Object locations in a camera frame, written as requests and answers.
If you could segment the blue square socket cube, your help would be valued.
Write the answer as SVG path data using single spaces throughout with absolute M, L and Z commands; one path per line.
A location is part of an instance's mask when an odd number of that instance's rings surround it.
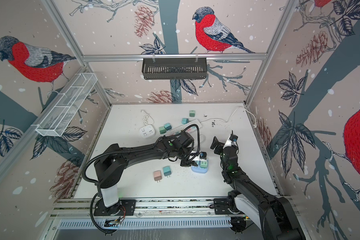
M 194 173 L 205 174 L 209 169 L 209 164 L 208 164 L 208 168 L 206 169 L 200 168 L 199 165 L 197 167 L 192 166 L 191 169 Z

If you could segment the teal plug adapter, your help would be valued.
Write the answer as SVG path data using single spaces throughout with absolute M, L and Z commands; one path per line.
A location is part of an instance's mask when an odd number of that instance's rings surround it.
M 172 174 L 170 166 L 163 167 L 163 173 L 165 177 L 169 177 Z
M 185 125 L 189 122 L 188 118 L 182 118 L 182 124 Z
M 170 123 L 166 123 L 164 124 L 164 128 L 167 130 L 167 131 L 170 131 L 172 129 L 172 126 Z
M 208 168 L 208 161 L 207 160 L 200 160 L 199 161 L 199 167 L 203 168 L 203 169 Z

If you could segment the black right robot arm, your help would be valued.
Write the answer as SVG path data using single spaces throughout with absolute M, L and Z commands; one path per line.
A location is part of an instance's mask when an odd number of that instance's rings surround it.
M 220 156 L 224 182 L 233 189 L 227 196 L 229 209 L 248 216 L 265 240 L 305 240 L 290 201 L 263 190 L 239 167 L 237 139 L 233 135 L 222 143 L 214 137 L 211 144 L 211 149 Z

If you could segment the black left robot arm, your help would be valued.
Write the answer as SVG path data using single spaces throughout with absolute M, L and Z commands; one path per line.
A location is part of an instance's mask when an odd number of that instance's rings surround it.
M 195 166 L 194 159 L 201 153 L 200 128 L 197 124 L 186 127 L 182 132 L 172 136 L 159 137 L 155 143 L 145 146 L 121 148 L 118 144 L 112 144 L 102 154 L 89 160 L 83 167 L 82 179 L 93 183 L 98 192 L 93 196 L 90 203 L 90 218 L 94 226 L 105 235 L 113 235 L 115 230 L 102 228 L 95 221 L 93 205 L 96 197 L 100 197 L 106 209 L 116 208 L 124 211 L 121 217 L 123 221 L 126 210 L 119 200 L 106 201 L 107 189 L 113 193 L 117 183 L 121 179 L 123 171 L 133 165 L 150 160 L 167 159 L 171 162 L 180 160 L 181 167 Z

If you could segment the teal plug adapter front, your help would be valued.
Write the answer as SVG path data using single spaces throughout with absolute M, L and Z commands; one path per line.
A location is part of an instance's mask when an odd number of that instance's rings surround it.
M 165 177 L 169 177 L 172 174 L 170 166 L 163 167 L 163 173 Z

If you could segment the pink plug adapter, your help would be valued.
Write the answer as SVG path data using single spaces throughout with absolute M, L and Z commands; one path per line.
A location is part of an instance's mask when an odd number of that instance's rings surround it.
M 160 170 L 154 171 L 154 180 L 160 182 L 162 180 L 162 172 Z

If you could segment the teal plug adapter by strip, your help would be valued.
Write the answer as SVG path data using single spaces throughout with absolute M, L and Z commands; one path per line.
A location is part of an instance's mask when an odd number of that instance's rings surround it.
M 182 124 L 185 125 L 189 122 L 188 118 L 182 118 Z

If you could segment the white multicolour power strip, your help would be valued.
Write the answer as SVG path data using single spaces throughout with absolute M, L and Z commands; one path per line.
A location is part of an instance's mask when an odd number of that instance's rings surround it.
M 167 132 L 167 135 L 173 136 L 173 135 L 183 132 L 184 130 L 186 130 L 186 132 L 189 134 L 196 132 L 197 128 L 195 126 L 191 127 L 191 125 L 197 125 L 199 129 L 201 129 L 203 127 L 199 120 L 193 120 L 187 124 L 181 125 L 177 128 L 170 130 L 169 132 Z

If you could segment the white square socket cube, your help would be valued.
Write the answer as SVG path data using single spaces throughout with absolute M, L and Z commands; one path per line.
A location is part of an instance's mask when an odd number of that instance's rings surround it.
M 149 139 L 156 135 L 156 131 L 153 125 L 146 125 L 144 127 L 141 127 L 139 129 L 139 133 L 143 139 Z

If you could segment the white mesh shelf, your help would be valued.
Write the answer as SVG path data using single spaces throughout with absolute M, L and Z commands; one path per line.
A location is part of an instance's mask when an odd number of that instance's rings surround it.
M 43 137 L 61 137 L 97 81 L 94 73 L 76 75 L 70 87 L 58 94 L 57 103 L 38 124 L 36 132 Z

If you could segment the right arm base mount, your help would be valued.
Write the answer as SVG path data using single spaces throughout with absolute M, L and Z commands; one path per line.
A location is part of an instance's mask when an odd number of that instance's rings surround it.
M 215 198 L 213 203 L 209 205 L 209 208 L 214 210 L 216 215 L 243 215 L 244 213 L 239 211 L 232 201 L 227 198 Z

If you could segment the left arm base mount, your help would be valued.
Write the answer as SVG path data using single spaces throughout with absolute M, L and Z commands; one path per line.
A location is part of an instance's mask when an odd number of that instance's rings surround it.
M 136 200 L 120 199 L 115 205 L 105 207 L 103 199 L 99 199 L 95 204 L 94 216 L 133 216 Z

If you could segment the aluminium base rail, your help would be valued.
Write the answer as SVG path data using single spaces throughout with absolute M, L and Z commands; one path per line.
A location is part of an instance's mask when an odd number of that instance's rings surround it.
M 209 208 L 214 197 L 200 198 L 137 198 L 133 216 L 94 216 L 95 221 L 107 230 L 143 230 L 175 228 L 211 228 L 230 227 L 235 232 L 242 232 L 242 223 L 252 222 L 243 215 L 216 215 Z M 96 197 L 93 205 L 99 200 Z M 89 199 L 68 199 L 58 203 L 50 217 L 47 234 L 53 230 L 98 230 L 90 218 Z

